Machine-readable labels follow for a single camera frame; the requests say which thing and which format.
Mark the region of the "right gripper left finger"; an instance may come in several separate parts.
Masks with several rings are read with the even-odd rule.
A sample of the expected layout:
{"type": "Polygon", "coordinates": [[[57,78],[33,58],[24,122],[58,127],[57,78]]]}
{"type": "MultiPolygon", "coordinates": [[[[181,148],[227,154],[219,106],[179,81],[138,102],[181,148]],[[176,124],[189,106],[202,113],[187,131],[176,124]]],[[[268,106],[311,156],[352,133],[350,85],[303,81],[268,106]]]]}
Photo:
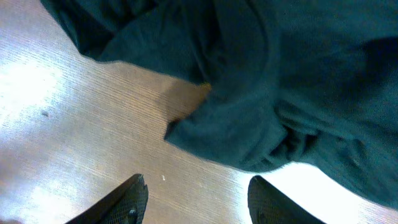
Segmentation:
{"type": "Polygon", "coordinates": [[[142,224],[149,190],[142,174],[134,174],[67,224],[142,224]]]}

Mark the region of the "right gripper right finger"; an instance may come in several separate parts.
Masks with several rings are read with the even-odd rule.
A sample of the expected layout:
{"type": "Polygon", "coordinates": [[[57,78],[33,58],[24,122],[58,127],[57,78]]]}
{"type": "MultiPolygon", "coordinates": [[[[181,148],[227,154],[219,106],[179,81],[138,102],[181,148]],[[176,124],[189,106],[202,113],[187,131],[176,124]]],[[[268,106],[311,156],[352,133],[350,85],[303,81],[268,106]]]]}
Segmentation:
{"type": "Polygon", "coordinates": [[[325,224],[260,175],[250,180],[248,209],[253,224],[325,224]]]}

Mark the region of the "black Nike t-shirt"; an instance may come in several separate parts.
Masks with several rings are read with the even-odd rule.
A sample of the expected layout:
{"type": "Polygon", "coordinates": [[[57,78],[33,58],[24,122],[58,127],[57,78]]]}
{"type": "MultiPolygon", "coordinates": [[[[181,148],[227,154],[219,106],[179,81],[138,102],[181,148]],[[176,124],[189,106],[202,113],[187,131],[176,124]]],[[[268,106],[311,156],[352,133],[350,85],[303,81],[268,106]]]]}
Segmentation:
{"type": "Polygon", "coordinates": [[[296,161],[397,208],[397,2],[46,0],[82,55],[200,85],[165,140],[266,172],[296,161]]]}

